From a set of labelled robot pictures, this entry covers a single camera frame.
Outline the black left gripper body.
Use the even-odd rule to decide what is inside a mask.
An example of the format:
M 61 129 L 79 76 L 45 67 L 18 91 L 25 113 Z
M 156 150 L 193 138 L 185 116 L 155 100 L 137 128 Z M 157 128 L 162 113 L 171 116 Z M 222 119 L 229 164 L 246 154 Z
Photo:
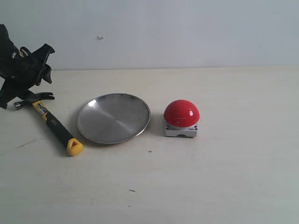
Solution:
M 12 99 L 23 95 L 30 88 L 31 76 L 26 77 L 28 66 L 18 48 L 9 39 L 5 25 L 0 25 L 0 76 L 5 80 L 0 90 L 0 106 L 7 108 Z

